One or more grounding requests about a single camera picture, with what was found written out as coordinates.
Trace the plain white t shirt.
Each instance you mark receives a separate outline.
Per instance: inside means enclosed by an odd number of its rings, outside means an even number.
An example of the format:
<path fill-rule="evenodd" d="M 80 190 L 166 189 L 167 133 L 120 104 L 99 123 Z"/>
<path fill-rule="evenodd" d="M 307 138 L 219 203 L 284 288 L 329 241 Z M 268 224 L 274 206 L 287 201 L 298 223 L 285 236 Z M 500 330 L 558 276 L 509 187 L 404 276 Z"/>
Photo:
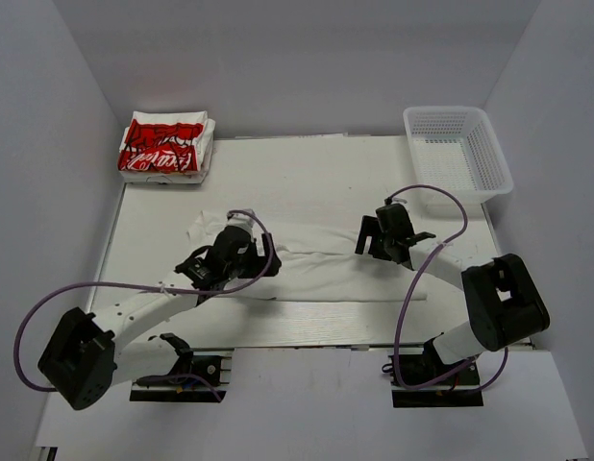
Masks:
<path fill-rule="evenodd" d="M 233 298 L 296 303 L 401 302 L 413 273 L 391 261 L 357 255 L 355 230 L 264 222 L 272 234 L 279 274 L 233 293 Z"/>

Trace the red print white t shirt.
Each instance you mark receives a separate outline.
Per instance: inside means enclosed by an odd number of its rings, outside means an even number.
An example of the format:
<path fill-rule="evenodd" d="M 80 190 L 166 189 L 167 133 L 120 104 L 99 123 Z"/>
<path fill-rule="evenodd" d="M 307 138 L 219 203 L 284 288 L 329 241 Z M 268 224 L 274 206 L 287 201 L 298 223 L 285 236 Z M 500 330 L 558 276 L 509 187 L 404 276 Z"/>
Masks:
<path fill-rule="evenodd" d="M 210 170 L 215 126 L 206 111 L 135 111 L 117 170 L 130 183 L 200 184 Z"/>

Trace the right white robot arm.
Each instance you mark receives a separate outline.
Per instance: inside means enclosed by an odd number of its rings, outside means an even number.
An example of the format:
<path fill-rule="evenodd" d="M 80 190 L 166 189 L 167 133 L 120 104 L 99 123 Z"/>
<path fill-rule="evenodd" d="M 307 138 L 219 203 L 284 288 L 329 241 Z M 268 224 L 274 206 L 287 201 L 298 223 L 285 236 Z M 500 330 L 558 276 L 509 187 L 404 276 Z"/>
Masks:
<path fill-rule="evenodd" d="M 403 307 L 421 277 L 429 275 L 462 291 L 468 320 L 428 340 L 425 375 L 443 383 L 483 352 L 497 352 L 549 328 L 550 314 L 524 260 L 515 254 L 483 263 L 453 255 L 448 241 L 415 232 L 408 211 L 389 203 L 363 216 L 355 253 L 390 261 L 415 273 Z"/>

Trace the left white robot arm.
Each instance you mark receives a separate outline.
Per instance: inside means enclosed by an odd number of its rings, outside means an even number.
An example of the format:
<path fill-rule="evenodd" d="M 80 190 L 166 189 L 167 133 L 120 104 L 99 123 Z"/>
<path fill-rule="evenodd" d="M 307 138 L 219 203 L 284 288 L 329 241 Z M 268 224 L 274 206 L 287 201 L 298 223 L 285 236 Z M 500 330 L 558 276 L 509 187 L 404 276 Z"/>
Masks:
<path fill-rule="evenodd" d="M 85 313 L 75 307 L 62 315 L 38 362 L 41 373 L 74 410 L 83 410 L 115 384 L 185 386 L 209 383 L 192 367 L 187 341 L 165 332 L 137 339 L 171 317 L 224 291 L 235 279 L 276 276 L 282 262 L 266 232 L 255 239 L 246 225 L 227 225 L 210 245 L 194 250 L 153 288 L 114 307 Z"/>

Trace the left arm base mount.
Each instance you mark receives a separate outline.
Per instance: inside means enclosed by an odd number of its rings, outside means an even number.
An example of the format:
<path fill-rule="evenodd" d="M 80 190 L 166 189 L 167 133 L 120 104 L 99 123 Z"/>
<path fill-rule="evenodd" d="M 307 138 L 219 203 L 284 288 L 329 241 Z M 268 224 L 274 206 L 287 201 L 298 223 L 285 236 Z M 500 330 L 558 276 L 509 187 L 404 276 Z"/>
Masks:
<path fill-rule="evenodd" d="M 232 350 L 193 349 L 173 333 L 148 338 L 149 343 L 167 347 L 164 372 L 145 372 L 133 381 L 132 402 L 220 403 L 231 380 Z"/>

